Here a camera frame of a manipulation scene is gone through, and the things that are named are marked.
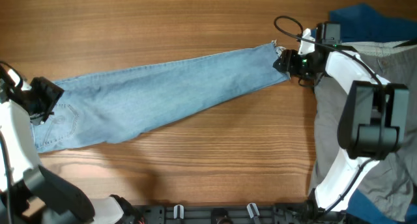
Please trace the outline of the dark blue garment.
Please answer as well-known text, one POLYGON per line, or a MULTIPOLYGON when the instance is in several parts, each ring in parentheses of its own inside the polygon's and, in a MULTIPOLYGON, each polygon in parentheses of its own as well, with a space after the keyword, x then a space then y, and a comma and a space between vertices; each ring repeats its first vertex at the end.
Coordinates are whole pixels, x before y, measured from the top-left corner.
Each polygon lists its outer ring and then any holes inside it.
POLYGON ((341 25, 342 42, 397 42, 416 38, 416 22, 389 18, 362 3, 329 12, 341 25))

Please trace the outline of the grey trousers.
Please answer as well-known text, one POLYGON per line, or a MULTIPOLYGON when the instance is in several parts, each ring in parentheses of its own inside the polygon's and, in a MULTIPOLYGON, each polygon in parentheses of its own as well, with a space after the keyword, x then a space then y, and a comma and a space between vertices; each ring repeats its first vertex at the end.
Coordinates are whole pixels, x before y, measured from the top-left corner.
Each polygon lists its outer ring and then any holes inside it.
MULTIPOLYGON (((416 208, 411 202, 416 191, 416 46, 402 47, 399 42, 353 42, 351 46, 375 73, 406 85, 410 97, 402 147, 368 172, 347 212, 369 223, 415 223, 416 208)), ((337 128, 347 93, 337 81, 324 77, 315 87, 315 97, 316 161, 311 189, 323 181, 338 153, 337 128)))

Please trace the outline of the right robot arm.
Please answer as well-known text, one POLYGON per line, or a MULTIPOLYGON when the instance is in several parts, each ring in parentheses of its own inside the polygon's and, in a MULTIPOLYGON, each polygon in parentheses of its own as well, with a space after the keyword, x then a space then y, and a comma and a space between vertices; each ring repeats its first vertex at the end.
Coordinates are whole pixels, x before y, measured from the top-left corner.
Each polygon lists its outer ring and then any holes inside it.
POLYGON ((317 25, 317 35, 301 29, 293 35, 299 49, 286 49, 273 67, 299 85, 319 83, 324 76, 338 82, 347 100, 338 124, 338 154, 324 180, 304 203, 306 220, 338 216, 366 174, 402 145, 409 90, 378 76, 351 46, 340 39, 341 25, 327 21, 317 25))

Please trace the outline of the light blue denim jeans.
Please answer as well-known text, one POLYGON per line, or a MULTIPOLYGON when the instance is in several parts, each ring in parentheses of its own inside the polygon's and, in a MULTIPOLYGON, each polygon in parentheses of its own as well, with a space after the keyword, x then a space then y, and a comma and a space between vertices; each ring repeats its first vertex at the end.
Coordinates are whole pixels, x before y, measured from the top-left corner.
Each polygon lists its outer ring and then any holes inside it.
POLYGON ((275 43, 57 81, 64 93, 33 127, 38 152, 122 143, 232 98, 287 80, 275 43))

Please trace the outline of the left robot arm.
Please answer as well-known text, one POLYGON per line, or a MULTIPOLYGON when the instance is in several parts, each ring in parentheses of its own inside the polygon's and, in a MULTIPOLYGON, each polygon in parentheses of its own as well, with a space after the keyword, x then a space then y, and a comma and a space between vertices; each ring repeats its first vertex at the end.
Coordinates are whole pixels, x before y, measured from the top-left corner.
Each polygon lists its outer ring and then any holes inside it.
POLYGON ((27 83, 1 62, 1 222, 142 223, 138 210, 122 197, 90 200, 42 166, 31 127, 48 120, 63 93, 44 77, 27 83))

